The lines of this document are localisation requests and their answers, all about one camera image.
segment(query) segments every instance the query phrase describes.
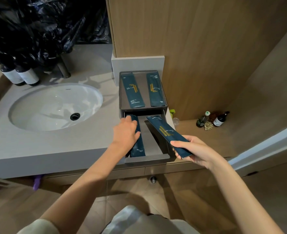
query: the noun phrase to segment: sink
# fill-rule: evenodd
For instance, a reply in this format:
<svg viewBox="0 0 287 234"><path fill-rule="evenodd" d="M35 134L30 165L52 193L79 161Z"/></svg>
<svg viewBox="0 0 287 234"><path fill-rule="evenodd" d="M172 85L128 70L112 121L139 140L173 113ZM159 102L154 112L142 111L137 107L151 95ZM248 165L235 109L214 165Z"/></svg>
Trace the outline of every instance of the sink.
<svg viewBox="0 0 287 234"><path fill-rule="evenodd" d="M98 89L64 83L32 91L13 103L9 120L31 131L51 131L74 126L94 115L102 105Z"/></svg>

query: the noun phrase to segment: sink drain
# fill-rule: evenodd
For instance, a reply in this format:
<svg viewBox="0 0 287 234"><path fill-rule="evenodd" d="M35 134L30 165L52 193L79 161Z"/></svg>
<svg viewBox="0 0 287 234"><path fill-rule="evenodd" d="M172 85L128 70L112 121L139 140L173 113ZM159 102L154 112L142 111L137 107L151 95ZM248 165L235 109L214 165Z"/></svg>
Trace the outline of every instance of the sink drain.
<svg viewBox="0 0 287 234"><path fill-rule="evenodd" d="M79 119L80 116L81 116L81 115L76 112L76 113L73 113L73 114L70 116L70 119L71 119L72 121L76 121L77 119Z"/></svg>

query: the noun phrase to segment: open drawer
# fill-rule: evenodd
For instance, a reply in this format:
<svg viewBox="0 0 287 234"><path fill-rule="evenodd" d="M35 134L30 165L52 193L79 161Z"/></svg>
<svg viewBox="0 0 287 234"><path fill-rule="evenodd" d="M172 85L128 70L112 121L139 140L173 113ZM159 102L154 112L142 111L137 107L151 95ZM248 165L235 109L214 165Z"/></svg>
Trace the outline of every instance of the open drawer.
<svg viewBox="0 0 287 234"><path fill-rule="evenodd" d="M172 146L146 118L147 116L159 115L166 120L165 110L124 112L123 116L126 117L130 114L138 116L146 156L130 157L130 153L128 153L125 158L125 164L146 166L174 161L176 156L172 150Z"/></svg>

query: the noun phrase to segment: gray countertop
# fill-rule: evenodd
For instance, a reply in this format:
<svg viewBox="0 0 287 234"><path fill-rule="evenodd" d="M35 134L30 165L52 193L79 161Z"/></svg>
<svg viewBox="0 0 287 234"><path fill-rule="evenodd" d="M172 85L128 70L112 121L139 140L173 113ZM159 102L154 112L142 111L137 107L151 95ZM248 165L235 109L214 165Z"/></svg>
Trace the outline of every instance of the gray countertop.
<svg viewBox="0 0 287 234"><path fill-rule="evenodd" d="M52 74L42 77L39 86L9 89L0 101L0 178L86 169L102 155L112 141L112 127L119 122L119 88L113 79L111 55L112 45L77 45L64 56L70 78ZM22 130L9 121L9 108L18 98L58 83L97 88L103 95L101 108L75 126L54 131Z"/></svg>

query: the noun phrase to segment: amenity packet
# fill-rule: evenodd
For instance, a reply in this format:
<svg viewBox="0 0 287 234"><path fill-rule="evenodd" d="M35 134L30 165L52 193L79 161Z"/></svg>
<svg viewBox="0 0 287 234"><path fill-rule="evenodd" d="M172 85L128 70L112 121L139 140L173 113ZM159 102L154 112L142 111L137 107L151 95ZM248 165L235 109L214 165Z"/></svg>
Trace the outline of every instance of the amenity packet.
<svg viewBox="0 0 287 234"><path fill-rule="evenodd" d="M172 140L189 142L185 137L183 137L176 130L174 130L169 124L167 124L167 122L163 120L160 116L149 116L147 117L147 119L169 143ZM181 158L189 157L190 155L192 155L192 153L190 153L188 150L184 148L177 148L174 146L173 148L181 156Z"/></svg>
<svg viewBox="0 0 287 234"><path fill-rule="evenodd" d="M165 106L165 100L162 92L160 76L157 72L148 73L147 82L149 88L150 104L153 107Z"/></svg>
<svg viewBox="0 0 287 234"><path fill-rule="evenodd" d="M136 120L137 121L137 127L136 127L136 131L140 131L140 126L139 126L139 121L138 121L138 117L135 115L130 115L130 117L132 118L132 121ZM137 140L137 142L135 143L134 147L132 148L132 150L130 151L130 157L142 157L142 156L146 156L145 152L144 152L144 143L143 143L143 139L141 137L141 134L139 136L139 139Z"/></svg>
<svg viewBox="0 0 287 234"><path fill-rule="evenodd" d="M126 91L128 102L130 104L130 108L145 107L146 105L143 101L143 98L141 97L134 74L123 74L121 78Z"/></svg>

